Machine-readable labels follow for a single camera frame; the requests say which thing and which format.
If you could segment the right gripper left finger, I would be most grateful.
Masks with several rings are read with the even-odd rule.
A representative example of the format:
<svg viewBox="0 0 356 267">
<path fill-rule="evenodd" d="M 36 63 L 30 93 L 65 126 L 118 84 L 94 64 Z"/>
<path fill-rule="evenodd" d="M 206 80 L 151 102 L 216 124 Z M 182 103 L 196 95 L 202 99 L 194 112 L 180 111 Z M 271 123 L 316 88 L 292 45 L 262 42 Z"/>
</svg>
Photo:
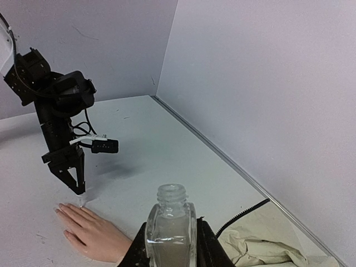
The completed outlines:
<svg viewBox="0 0 356 267">
<path fill-rule="evenodd" d="M 140 227 L 136 237 L 129 247 L 126 255 L 117 267 L 149 267 L 150 259 L 146 255 L 145 247 L 146 223 Z"/>
</svg>

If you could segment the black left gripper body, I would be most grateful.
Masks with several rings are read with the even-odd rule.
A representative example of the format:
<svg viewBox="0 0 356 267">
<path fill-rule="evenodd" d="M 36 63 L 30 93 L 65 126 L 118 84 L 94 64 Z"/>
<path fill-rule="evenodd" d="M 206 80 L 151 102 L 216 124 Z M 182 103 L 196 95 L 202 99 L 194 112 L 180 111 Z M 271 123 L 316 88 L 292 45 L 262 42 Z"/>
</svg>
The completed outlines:
<svg viewBox="0 0 356 267">
<path fill-rule="evenodd" d="M 69 119 L 58 117 L 53 113 L 52 102 L 37 100 L 34 103 L 39 124 L 48 147 L 48 153 L 43 156 L 47 164 L 75 164 L 75 160 L 83 154 L 78 145 L 71 146 L 73 132 Z"/>
</svg>

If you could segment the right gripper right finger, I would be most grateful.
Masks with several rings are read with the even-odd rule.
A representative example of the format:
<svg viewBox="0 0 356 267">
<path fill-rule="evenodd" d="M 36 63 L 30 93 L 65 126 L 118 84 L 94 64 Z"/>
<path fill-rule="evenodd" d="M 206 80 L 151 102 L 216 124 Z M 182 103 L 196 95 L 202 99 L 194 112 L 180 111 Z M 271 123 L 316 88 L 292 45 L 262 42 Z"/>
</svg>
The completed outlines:
<svg viewBox="0 0 356 267">
<path fill-rule="evenodd" d="M 199 267 L 232 267 L 234 264 L 227 256 L 213 233 L 210 225 L 203 218 L 197 219 L 197 263 Z"/>
</svg>

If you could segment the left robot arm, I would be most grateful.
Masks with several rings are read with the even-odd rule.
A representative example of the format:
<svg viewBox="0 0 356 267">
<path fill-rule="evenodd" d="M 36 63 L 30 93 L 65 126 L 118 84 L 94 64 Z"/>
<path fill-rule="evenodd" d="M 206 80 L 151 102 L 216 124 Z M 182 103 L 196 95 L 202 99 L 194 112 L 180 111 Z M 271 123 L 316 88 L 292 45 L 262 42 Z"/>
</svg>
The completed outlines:
<svg viewBox="0 0 356 267">
<path fill-rule="evenodd" d="M 42 161 L 50 172 L 76 195 L 85 192 L 85 154 L 78 143 L 71 118 L 95 102 L 96 89 L 82 72 L 66 75 L 51 71 L 49 63 L 32 48 L 17 52 L 14 33 L 4 17 L 1 21 L 13 44 L 13 65 L 4 76 L 5 83 L 21 99 L 22 105 L 33 103 L 48 147 Z"/>
</svg>

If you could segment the clear nail polish bottle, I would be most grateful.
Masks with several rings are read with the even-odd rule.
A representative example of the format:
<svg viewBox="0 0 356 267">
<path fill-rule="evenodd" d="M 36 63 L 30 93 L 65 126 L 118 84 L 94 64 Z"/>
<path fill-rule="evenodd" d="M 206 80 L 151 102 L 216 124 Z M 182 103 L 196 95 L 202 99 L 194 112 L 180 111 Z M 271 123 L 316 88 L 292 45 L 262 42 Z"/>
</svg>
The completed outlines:
<svg viewBox="0 0 356 267">
<path fill-rule="evenodd" d="M 197 218 L 180 184 L 161 185 L 145 229 L 150 266 L 197 265 Z"/>
</svg>

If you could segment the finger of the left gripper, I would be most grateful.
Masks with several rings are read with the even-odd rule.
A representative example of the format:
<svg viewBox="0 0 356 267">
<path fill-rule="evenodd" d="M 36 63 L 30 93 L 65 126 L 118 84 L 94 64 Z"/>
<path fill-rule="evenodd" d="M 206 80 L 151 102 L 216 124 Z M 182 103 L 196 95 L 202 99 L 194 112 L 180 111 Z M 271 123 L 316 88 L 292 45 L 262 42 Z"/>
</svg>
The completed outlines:
<svg viewBox="0 0 356 267">
<path fill-rule="evenodd" d="M 81 165 L 80 164 L 48 164 L 50 172 L 60 179 L 76 195 L 81 194 Z M 76 179 L 71 175 L 69 169 L 76 170 Z"/>
<path fill-rule="evenodd" d="M 77 186 L 75 189 L 76 194 L 83 194 L 86 191 L 85 186 L 85 156 L 81 155 L 75 160 L 74 167 L 76 168 Z"/>
</svg>

